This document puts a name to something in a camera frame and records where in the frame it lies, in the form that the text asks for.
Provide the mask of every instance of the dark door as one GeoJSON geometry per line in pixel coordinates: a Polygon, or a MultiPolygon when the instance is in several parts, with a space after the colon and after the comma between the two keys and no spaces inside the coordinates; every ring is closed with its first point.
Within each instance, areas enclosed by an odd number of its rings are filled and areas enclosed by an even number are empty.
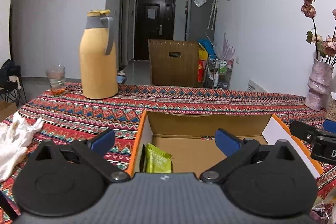
{"type": "Polygon", "coordinates": [[[149,60],[148,39],[173,39],[174,16],[175,0],[137,0],[135,60],[149,60]]]}

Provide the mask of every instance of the blue gripper pad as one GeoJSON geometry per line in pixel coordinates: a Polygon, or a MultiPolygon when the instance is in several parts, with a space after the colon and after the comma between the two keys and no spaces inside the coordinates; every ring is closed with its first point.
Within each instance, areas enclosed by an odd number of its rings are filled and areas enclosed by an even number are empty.
{"type": "Polygon", "coordinates": [[[113,129],[105,130],[91,140],[88,140],[89,148],[102,157],[114,146],[115,133],[113,129]]]}
{"type": "Polygon", "coordinates": [[[231,156],[238,151],[243,141],[230,134],[224,129],[217,129],[215,133],[216,146],[224,153],[226,157],[231,156]]]}
{"type": "Polygon", "coordinates": [[[323,123],[323,129],[331,133],[336,133],[336,122],[325,120],[323,123]]]}

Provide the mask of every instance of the white glove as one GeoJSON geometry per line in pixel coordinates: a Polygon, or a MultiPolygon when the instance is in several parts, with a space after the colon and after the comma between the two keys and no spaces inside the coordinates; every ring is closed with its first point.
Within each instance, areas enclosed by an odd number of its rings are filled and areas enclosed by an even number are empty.
{"type": "Polygon", "coordinates": [[[15,112],[9,127],[5,123],[0,124],[0,182],[7,180],[14,167],[25,158],[33,134],[42,129],[43,123],[39,118],[29,126],[26,119],[15,112]]]}

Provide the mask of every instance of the green snack packet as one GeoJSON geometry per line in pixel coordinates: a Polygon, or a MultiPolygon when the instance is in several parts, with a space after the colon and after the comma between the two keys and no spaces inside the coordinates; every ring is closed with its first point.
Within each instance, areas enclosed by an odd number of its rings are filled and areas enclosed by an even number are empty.
{"type": "Polygon", "coordinates": [[[171,154],[168,154],[151,143],[146,146],[146,173],[171,173],[171,154]]]}

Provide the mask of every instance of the screw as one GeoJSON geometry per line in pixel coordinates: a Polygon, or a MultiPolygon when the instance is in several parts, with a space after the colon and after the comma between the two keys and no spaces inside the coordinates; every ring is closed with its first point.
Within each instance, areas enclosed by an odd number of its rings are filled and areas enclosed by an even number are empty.
{"type": "Polygon", "coordinates": [[[111,174],[111,179],[113,180],[125,180],[127,178],[127,174],[125,172],[122,171],[117,171],[117,172],[113,172],[111,174]]]}
{"type": "Polygon", "coordinates": [[[205,178],[206,180],[214,180],[218,177],[219,173],[217,173],[216,171],[206,171],[203,173],[203,178],[205,178]]]}

